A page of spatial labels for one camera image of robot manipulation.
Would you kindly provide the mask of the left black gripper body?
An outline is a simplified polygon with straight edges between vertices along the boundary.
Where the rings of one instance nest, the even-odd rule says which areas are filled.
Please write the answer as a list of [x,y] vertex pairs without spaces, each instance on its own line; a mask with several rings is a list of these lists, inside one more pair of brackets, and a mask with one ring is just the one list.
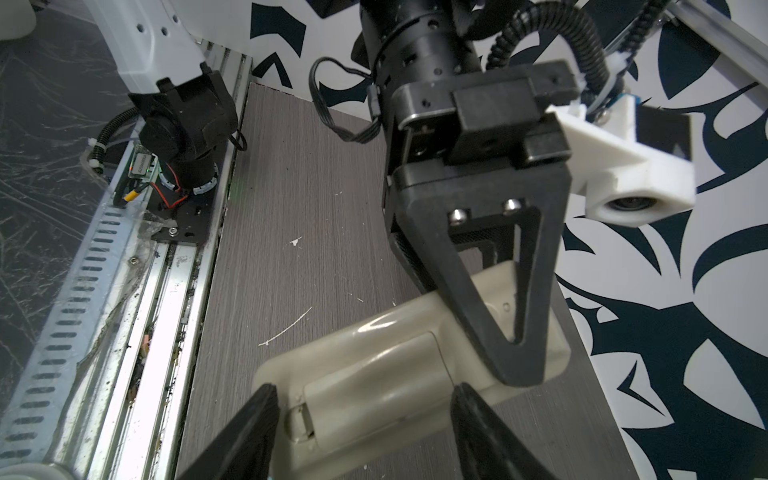
[[559,122],[546,109],[575,99],[576,89],[563,60],[486,72],[480,71],[477,59],[409,58],[402,65],[382,65],[381,120],[390,183],[385,216],[396,256],[421,292],[439,287],[433,277],[437,253],[418,253],[407,239],[405,220],[396,214],[397,198],[415,186],[444,184],[448,209],[467,215],[449,228],[449,239],[460,250],[479,249],[490,267],[510,259],[514,248],[477,207],[458,197],[477,196],[484,186],[480,175],[492,172],[517,179],[519,187],[505,197],[520,202],[521,229],[533,235],[521,243],[518,295],[525,300],[550,296],[563,217],[543,223],[539,205],[523,191],[541,196],[544,204],[564,207],[564,162],[570,152]]

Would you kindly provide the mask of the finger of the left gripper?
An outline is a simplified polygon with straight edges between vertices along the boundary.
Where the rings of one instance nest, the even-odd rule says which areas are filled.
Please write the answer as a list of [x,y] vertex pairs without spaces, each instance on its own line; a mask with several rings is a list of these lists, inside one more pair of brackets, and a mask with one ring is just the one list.
[[550,296],[571,186],[563,163],[410,163],[392,175],[392,249],[436,291],[502,384],[545,380]]

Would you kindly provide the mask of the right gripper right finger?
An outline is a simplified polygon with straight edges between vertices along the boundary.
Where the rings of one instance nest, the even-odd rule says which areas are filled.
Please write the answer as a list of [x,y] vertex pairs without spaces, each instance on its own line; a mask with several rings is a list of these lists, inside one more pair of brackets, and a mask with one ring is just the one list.
[[555,479],[468,383],[454,388],[450,419],[464,479]]

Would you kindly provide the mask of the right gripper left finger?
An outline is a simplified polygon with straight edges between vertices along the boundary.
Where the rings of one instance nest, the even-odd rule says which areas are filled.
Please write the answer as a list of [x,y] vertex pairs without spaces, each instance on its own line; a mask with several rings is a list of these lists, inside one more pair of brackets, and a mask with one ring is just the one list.
[[276,386],[261,385],[178,479],[269,479],[279,418]]

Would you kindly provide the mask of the white remote control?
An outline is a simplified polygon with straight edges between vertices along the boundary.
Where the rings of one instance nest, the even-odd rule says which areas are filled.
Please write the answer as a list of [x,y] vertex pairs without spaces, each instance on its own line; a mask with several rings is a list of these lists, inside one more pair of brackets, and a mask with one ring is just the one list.
[[253,380],[266,383],[280,407],[275,479],[332,479],[452,426],[461,383],[491,408],[519,394],[434,292],[268,360]]

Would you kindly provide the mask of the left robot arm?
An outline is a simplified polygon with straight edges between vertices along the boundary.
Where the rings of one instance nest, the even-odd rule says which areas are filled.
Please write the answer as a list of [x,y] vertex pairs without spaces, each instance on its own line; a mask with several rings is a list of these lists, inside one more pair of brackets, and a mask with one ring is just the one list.
[[[215,155],[244,150],[235,104],[167,1],[91,1],[129,96],[142,144],[169,187],[204,194]],[[562,61],[512,66],[518,34],[550,30],[576,55],[590,90],[607,70],[591,18],[573,5],[492,1],[467,31],[465,1],[363,1],[351,73],[370,124],[338,126],[317,80],[321,122],[343,141],[387,145],[390,241],[423,292],[437,291],[480,359],[508,386],[541,383],[556,250],[572,177],[552,106],[580,98]]]

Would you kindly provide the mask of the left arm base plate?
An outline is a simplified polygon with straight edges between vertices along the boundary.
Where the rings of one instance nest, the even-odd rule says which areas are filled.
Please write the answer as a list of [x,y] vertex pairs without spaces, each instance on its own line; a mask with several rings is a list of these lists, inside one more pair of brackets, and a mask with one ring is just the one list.
[[202,245],[222,201],[234,150],[216,157],[217,183],[205,193],[174,191],[161,177],[160,162],[145,148],[131,143],[127,163],[116,176],[113,204],[139,221],[139,236],[156,242]]

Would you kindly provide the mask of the aluminium frame rail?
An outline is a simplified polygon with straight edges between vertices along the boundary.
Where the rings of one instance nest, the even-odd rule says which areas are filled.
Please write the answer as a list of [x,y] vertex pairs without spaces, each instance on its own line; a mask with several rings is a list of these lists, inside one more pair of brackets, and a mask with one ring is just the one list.
[[767,86],[767,44],[706,1],[673,1],[667,8],[754,81]]

